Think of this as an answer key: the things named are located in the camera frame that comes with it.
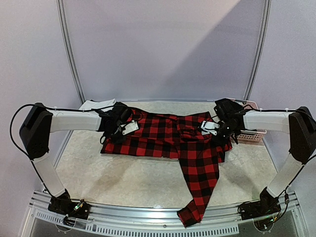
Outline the white green raglan t-shirt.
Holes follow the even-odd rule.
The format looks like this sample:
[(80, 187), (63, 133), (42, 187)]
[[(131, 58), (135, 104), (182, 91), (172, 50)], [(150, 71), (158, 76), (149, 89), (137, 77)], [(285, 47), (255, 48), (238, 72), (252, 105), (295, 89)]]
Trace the white green raglan t-shirt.
[(92, 100), (86, 100), (79, 108), (79, 110), (91, 110), (91, 109), (103, 109), (104, 107), (113, 106), (116, 103), (116, 99), (106, 100), (101, 102), (95, 102)]

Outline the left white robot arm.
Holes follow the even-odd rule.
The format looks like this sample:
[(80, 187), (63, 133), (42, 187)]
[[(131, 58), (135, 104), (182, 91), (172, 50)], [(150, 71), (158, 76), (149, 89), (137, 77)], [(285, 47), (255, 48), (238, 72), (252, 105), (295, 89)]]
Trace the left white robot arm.
[(133, 111), (121, 102), (91, 109), (54, 109), (42, 103), (31, 106), (20, 127), (19, 135), (38, 177), (48, 193), (56, 198), (54, 206), (62, 214), (70, 214), (74, 207), (71, 200), (62, 196), (66, 193), (66, 188), (49, 159), (51, 133), (88, 130), (101, 132), (104, 138), (110, 138), (122, 131), (122, 125), (132, 114)]

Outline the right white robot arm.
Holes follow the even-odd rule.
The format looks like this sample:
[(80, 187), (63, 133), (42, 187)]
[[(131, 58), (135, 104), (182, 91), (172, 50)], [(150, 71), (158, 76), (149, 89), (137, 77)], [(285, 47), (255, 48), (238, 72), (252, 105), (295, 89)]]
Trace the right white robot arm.
[(288, 157), (266, 188), (273, 198), (286, 191), (316, 150), (316, 121), (307, 107), (261, 110), (224, 98), (215, 102), (214, 111), (219, 119), (215, 129), (219, 141), (236, 138), (246, 130), (279, 131), (289, 135)]

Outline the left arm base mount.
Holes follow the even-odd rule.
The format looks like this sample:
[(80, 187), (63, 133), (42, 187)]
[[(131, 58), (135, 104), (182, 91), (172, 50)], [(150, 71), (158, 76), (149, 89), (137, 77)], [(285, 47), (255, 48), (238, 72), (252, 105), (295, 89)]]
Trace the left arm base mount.
[(68, 217), (87, 220), (90, 214), (91, 205), (84, 199), (72, 201), (67, 190), (58, 197), (51, 197), (48, 210)]

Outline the red black plaid garment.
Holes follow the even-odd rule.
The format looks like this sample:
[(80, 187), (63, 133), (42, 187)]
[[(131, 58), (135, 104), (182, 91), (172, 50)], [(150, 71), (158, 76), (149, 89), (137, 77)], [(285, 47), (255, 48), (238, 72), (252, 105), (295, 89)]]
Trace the red black plaid garment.
[(202, 133), (202, 123), (212, 121), (210, 112), (177, 116), (132, 111), (139, 129), (121, 144), (107, 139), (101, 153), (177, 160), (193, 198), (177, 215), (184, 227), (201, 222), (220, 176), (219, 164), (233, 148), (230, 139), (217, 143), (212, 134)]

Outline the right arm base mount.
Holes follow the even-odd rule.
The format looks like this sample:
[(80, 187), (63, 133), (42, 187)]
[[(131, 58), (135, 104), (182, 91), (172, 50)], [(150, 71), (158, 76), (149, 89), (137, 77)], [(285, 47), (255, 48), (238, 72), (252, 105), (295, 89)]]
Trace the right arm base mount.
[(267, 188), (260, 193), (258, 201), (246, 201), (237, 208), (242, 220), (263, 217), (280, 211), (279, 196), (273, 197), (268, 193)]

